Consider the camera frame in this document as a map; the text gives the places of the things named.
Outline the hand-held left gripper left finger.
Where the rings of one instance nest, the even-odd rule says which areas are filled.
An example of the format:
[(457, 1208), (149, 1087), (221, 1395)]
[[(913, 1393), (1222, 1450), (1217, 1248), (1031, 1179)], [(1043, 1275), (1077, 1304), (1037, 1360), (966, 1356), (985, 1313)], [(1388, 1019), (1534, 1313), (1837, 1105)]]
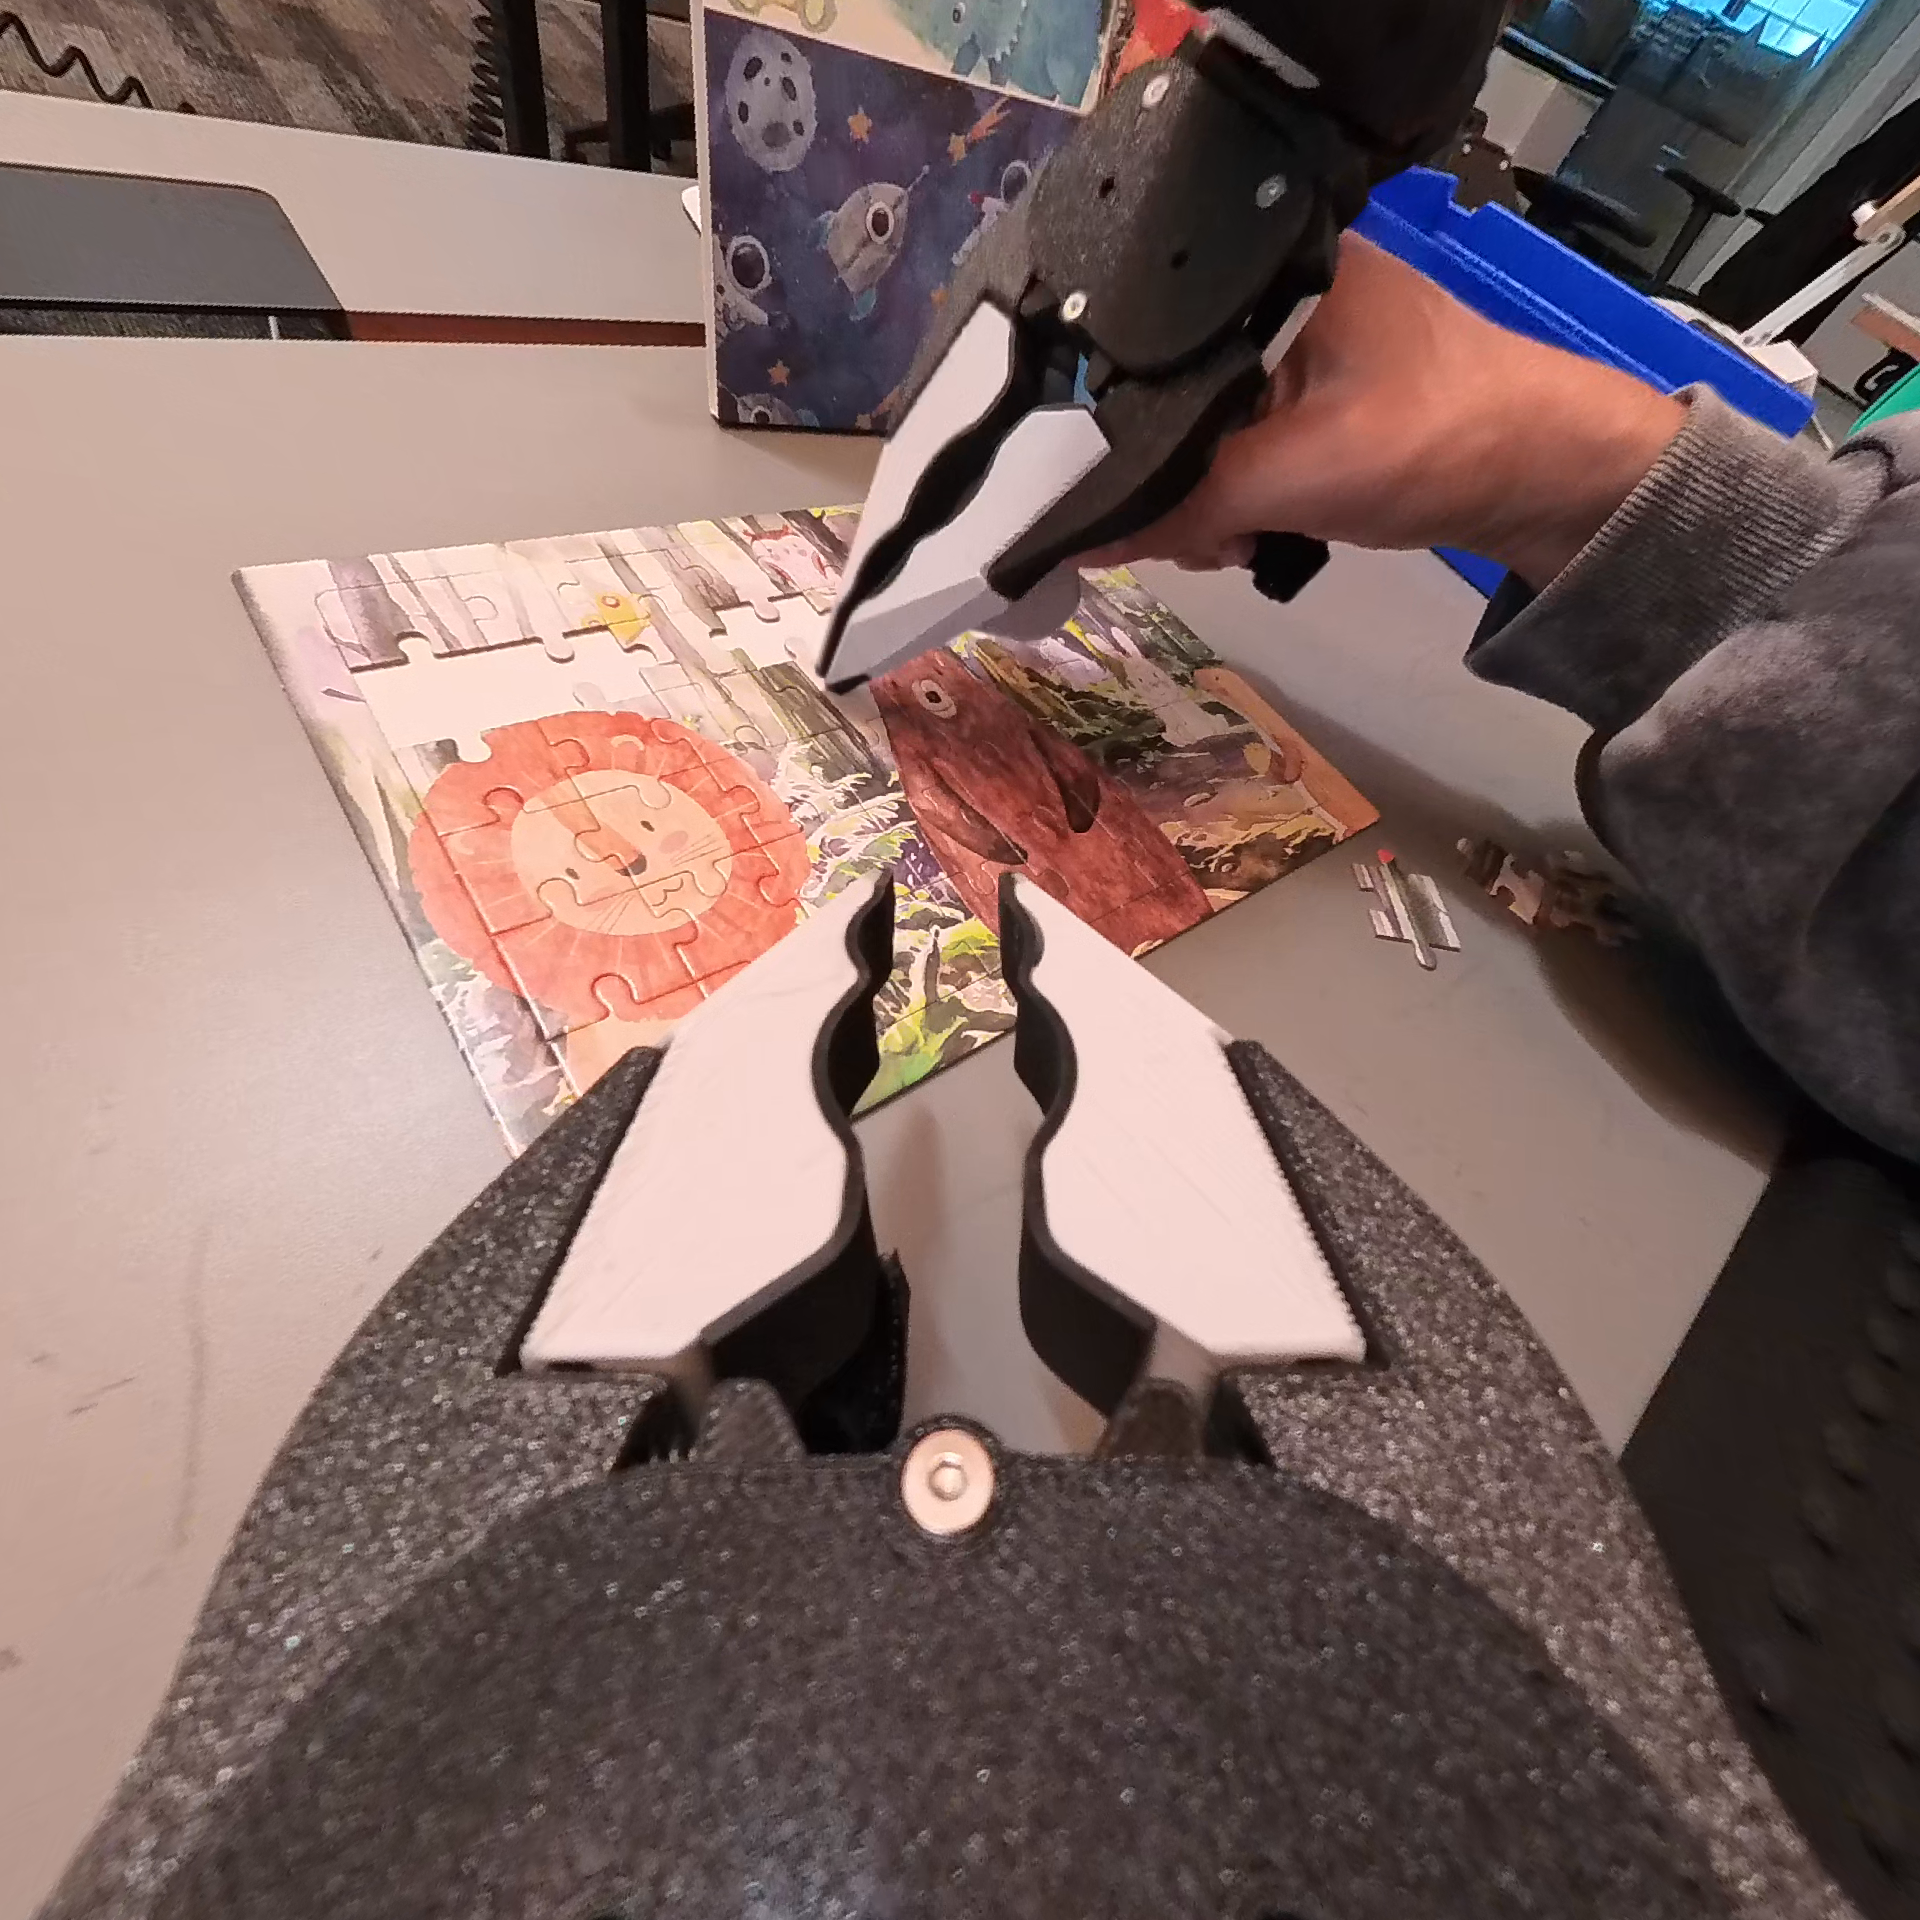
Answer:
[(523, 1368), (831, 1373), (879, 1257), (853, 1112), (877, 1071), (891, 876), (851, 884), (673, 1031)]

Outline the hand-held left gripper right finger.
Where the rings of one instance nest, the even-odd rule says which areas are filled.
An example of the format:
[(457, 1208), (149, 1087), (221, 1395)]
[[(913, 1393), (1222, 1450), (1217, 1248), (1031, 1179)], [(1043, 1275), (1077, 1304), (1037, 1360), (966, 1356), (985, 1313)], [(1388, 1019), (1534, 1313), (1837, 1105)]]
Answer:
[(1075, 1397), (1113, 1416), (1145, 1378), (1203, 1405), (1225, 1373), (1359, 1362), (1359, 1319), (1313, 1233), (1231, 1039), (1046, 897), (998, 881), (1023, 1159), (1019, 1313)]

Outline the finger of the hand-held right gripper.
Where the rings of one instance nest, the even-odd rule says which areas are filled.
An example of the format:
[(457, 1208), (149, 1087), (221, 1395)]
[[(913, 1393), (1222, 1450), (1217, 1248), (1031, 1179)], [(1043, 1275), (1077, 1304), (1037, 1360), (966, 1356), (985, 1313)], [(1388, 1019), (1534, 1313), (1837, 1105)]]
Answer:
[(929, 373), (887, 442), (858, 523), (818, 677), (858, 685), (883, 673), (883, 587), (922, 543), (959, 514), (1007, 427), (1023, 412), (1018, 324), (998, 307), (975, 307)]
[(989, 587), (988, 570), (1059, 506), (1106, 456), (1085, 407), (1027, 416), (998, 445), (965, 507), (943, 529), (910, 543), (877, 586), (862, 586), (831, 618), (827, 689), (853, 690), (895, 665), (983, 634), (1023, 589)]

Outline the forest animal jigsaw puzzle board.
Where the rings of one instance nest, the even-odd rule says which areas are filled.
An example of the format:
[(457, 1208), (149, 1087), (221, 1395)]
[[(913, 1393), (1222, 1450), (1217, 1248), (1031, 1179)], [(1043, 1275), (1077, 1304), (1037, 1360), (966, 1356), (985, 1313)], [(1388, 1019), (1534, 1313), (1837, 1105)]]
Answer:
[(1145, 954), (1375, 808), (1122, 567), (1035, 640), (835, 697), (858, 509), (233, 584), (513, 1151), (853, 883), (895, 888), (879, 1105), (1014, 1025), (998, 876)]

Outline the person's right forearm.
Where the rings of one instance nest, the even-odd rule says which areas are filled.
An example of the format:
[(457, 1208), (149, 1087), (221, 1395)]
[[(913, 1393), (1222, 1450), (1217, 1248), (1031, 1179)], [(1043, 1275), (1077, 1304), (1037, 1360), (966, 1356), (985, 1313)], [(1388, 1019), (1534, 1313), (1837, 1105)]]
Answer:
[(1571, 712), (1580, 804), (1747, 1033), (1918, 1152), (1916, 416), (1830, 458), (1684, 391), (1682, 432), (1468, 667)]

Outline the grey desk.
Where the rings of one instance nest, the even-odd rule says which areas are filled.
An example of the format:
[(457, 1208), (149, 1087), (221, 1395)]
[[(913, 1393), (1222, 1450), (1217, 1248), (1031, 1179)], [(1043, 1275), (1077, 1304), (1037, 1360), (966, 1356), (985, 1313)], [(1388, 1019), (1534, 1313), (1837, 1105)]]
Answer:
[[(233, 592), (262, 561), (853, 500), (698, 351), (4, 341), (4, 1708), (140, 1720), (229, 1527), (500, 1139)], [(1785, 1097), (1641, 946), (1460, 899), (1420, 973), (1324, 858), (1157, 962), (1429, 1199), (1621, 1445)]]

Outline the dark grey desk flap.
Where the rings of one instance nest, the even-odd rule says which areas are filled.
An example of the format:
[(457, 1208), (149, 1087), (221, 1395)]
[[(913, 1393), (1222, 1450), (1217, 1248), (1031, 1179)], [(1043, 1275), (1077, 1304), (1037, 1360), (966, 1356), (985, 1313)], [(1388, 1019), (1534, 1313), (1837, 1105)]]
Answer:
[(2, 332), (346, 341), (318, 261), (262, 191), (2, 167)]

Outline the person's right hand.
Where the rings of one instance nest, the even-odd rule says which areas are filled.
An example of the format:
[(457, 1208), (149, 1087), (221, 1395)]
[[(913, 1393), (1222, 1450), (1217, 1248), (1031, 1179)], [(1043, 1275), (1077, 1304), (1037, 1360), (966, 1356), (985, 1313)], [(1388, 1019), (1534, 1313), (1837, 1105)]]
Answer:
[(1541, 589), (1627, 500), (1689, 419), (1637, 380), (1502, 330), (1353, 232), (1188, 498), (1085, 564), (1247, 562), (1260, 533), (1458, 547)]

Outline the dark blue illustrated puzzle box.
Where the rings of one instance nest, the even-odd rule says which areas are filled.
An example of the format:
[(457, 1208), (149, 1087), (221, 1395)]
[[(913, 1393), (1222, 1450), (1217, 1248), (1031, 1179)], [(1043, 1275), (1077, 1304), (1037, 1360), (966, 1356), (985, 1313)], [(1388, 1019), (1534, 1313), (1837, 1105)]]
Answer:
[(692, 13), (709, 393), (883, 432), (958, 265), (1185, 4), (718, 2)]

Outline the blue plastic object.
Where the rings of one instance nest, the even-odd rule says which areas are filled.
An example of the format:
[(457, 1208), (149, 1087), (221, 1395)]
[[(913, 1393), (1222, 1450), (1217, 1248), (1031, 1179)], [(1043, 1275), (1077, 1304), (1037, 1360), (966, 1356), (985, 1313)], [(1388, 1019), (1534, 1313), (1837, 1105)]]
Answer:
[(1514, 215), (1460, 213), (1441, 177), (1396, 179), (1375, 200), (1386, 202), (1386, 211), (1369, 207), (1353, 234), (1445, 289), (1474, 315), (1686, 405), (1686, 424), (1658, 465), (1573, 562), (1537, 592), (1558, 586), (1610, 536), (1621, 533), (1625, 507), (1651, 509), (1647, 484), (1676, 477), (1681, 458), (1700, 451), (1717, 427), (1738, 444), (1734, 469), (1745, 467), (1748, 451), (1755, 451), (1757, 465), (1809, 465), (1802, 432), (1811, 421), (1811, 401), (1793, 396), (1747, 355), (1631, 292)]

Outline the pale cream puzzle piece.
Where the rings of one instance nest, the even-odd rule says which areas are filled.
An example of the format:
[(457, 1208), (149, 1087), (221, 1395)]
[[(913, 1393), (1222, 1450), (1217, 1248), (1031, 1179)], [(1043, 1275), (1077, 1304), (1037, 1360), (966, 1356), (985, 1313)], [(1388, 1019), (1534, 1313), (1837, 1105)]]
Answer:
[(1490, 837), (1455, 841), (1463, 879), (1534, 931), (1580, 931), (1605, 946), (1639, 937), (1617, 881), (1578, 852), (1525, 866)]

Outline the dark perforated panel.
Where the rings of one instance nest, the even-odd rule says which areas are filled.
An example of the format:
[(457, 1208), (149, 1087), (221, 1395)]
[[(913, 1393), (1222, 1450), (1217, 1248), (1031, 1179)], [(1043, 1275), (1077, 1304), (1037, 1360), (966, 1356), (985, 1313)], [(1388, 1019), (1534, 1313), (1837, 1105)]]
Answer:
[(1697, 1636), (1863, 1915), (1918, 1915), (1916, 1175), (1779, 1167), (1623, 1450)]

